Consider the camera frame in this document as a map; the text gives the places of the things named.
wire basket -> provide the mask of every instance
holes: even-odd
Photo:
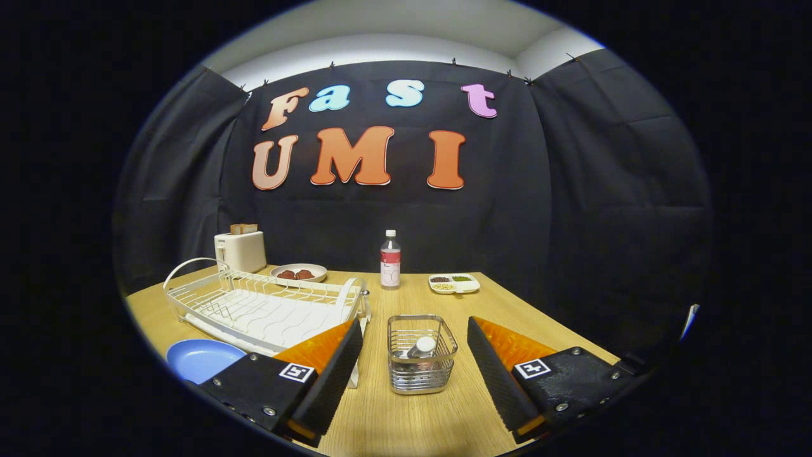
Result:
[[[433,314],[399,315],[389,318],[389,380],[397,394],[433,394],[446,388],[457,344],[445,321]],[[417,340],[431,337],[436,347],[410,357]]]

bottle label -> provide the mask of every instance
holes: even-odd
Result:
[[[400,285],[400,252],[381,251],[381,285]]]
[[[400,252],[381,251],[381,263],[400,263]]]

dish rack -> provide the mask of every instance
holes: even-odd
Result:
[[[186,265],[210,260],[222,271],[168,288]],[[361,334],[372,317],[366,281],[350,278],[343,285],[281,281],[272,276],[231,269],[221,260],[200,257],[178,265],[163,283],[179,322],[188,322],[246,352],[273,357],[336,325],[358,318]],[[350,387],[356,388],[358,367]]]

white plate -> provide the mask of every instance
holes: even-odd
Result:
[[[279,273],[284,272],[285,270],[290,270],[290,271],[292,271],[294,273],[298,273],[298,272],[300,272],[302,270],[309,270],[310,273],[313,274],[313,277],[309,278],[309,279],[298,280],[298,279],[283,279],[283,278],[280,278],[280,277],[276,276]],[[297,283],[300,283],[300,282],[322,282],[322,281],[324,281],[324,278],[327,277],[327,269],[324,268],[321,265],[314,265],[312,263],[289,263],[288,265],[282,265],[281,267],[274,268],[273,270],[270,271],[270,275],[272,277],[275,277],[279,281],[279,284],[282,284],[282,285],[286,285],[286,284],[287,285],[296,285]]]
[[[465,276],[465,277],[469,278],[471,281],[454,281],[451,278],[452,276]],[[449,279],[449,281],[448,282],[431,282],[431,280],[433,278],[435,278],[435,277],[446,277],[446,278]],[[435,289],[433,287],[433,285],[436,285],[436,284],[451,284],[451,285],[454,285],[455,288],[451,289],[451,290]],[[431,287],[431,289],[434,292],[438,293],[438,294],[454,294],[454,293],[456,293],[456,294],[468,294],[468,293],[476,292],[477,290],[479,290],[480,285],[479,285],[479,281],[477,281],[477,278],[475,278],[475,277],[473,277],[473,276],[471,276],[469,274],[466,274],[466,273],[443,273],[442,275],[431,275],[431,276],[429,276],[429,287]]]

wooden table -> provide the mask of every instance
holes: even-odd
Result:
[[[269,274],[273,266],[261,270]],[[174,278],[184,285],[216,272],[216,267]],[[326,283],[343,284],[350,277],[366,280],[372,319],[358,359],[357,389],[347,389],[327,435],[316,452],[335,456],[492,456],[516,449],[505,429],[466,343],[468,318],[479,316],[508,327],[556,350],[581,346],[608,363],[619,359],[531,307],[487,276],[470,273],[482,287],[472,294],[441,295],[427,285],[427,274],[404,274],[398,290],[383,290],[379,273],[327,273]],[[162,284],[136,292],[127,300],[133,317],[154,349],[166,357],[177,341],[212,338],[189,323],[180,323],[170,309]],[[398,314],[436,314],[457,340],[451,379],[436,394],[395,394],[387,372],[387,319]]]

